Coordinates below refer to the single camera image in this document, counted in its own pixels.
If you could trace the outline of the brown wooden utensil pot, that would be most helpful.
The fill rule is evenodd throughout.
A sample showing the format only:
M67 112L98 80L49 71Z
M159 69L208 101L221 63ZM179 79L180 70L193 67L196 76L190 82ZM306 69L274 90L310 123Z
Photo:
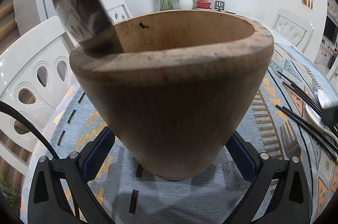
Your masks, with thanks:
M239 15L171 10L115 24L124 51L76 47L70 66L102 119L149 172L203 172L234 133L274 51L271 32Z

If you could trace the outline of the large silver spoon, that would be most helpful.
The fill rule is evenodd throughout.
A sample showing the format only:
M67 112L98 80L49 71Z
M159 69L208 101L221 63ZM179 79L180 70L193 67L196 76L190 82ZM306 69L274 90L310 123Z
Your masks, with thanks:
M63 26L84 50L124 52L100 0L52 0L52 3Z

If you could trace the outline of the black chopstick lower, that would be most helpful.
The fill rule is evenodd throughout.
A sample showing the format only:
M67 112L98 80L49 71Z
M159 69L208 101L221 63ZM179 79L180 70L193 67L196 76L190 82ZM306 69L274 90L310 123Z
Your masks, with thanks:
M276 104L275 107L285 113L295 123L302 127L309 135L311 135L311 137L313 137L325 149L327 154L337 164L337 147L331 141L329 141L322 133L317 131L315 127L310 125L302 117L287 109L287 107L281 107L278 104Z

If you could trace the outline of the silver fork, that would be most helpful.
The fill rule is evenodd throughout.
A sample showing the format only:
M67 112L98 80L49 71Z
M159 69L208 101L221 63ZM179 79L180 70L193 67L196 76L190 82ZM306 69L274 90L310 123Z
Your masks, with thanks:
M290 121L285 122L285 124L281 126L281 138L286 157L294 163L299 163L301 148Z

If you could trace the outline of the lower silver spoon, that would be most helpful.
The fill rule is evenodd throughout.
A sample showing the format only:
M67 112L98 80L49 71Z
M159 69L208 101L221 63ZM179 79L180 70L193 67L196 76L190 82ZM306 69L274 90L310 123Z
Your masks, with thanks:
M319 115L307 104L305 104L305 116L311 125L337 142L337 136L321 121Z

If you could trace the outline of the upper silver spoon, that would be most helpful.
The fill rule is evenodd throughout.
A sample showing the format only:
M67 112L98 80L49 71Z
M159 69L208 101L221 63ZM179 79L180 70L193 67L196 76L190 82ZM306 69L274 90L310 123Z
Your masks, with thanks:
M318 98L320 106L323 109L330 108L332 106L332 103L328 95L322 89L318 89L317 98Z

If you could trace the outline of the near white dining chair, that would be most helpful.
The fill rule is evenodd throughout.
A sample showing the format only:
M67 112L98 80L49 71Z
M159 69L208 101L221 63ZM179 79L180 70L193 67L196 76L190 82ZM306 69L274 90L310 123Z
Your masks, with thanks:
M74 44L57 16L30 29L1 54L1 101L39 131L76 78L69 65Z

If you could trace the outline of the white dining chair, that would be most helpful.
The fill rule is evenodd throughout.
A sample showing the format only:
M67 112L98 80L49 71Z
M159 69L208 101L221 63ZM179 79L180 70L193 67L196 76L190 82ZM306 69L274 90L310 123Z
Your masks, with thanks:
M118 23L132 17L125 0L101 0L112 23Z
M69 65L74 44L57 16L30 29L1 54L1 101L39 131L76 78Z

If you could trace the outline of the far right white chair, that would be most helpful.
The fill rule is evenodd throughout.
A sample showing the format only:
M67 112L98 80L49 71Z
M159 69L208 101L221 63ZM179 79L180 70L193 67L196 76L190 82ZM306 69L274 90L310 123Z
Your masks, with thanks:
M326 77L329 81L333 78L333 75L336 73L337 66L338 66L338 62L337 62L337 59L336 59L335 62L333 63L333 65L332 65L332 67L330 68L328 74L326 75Z

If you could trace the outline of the right side white chair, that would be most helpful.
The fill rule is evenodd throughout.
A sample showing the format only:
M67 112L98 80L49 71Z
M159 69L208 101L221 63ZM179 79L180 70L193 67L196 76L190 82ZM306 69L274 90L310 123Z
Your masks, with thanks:
M286 9L279 9L273 29L302 53L307 49L314 32L309 21Z

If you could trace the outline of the white refrigerator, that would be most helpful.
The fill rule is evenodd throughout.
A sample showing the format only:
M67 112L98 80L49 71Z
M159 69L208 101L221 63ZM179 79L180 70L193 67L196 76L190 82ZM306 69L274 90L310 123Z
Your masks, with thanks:
M57 15L52 0L13 0L13 3L20 35Z

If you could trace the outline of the far white dining chair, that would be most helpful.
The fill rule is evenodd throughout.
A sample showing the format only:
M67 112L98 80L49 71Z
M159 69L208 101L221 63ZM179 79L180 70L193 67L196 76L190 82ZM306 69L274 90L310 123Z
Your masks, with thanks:
M101 0L112 23L118 23L132 17L125 0Z

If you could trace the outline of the grey phone stand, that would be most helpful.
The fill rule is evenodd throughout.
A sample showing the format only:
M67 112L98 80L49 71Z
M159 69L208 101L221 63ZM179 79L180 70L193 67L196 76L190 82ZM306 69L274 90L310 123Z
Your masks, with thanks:
M214 10L216 11L225 11L225 2L216 0L214 1Z

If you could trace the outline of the red lidded tea cup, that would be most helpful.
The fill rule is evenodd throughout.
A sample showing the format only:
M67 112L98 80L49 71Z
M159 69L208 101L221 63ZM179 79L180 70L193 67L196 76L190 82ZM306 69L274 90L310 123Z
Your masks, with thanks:
M196 1L196 8L197 9L210 10L211 9L211 2L209 2L208 0L197 0Z

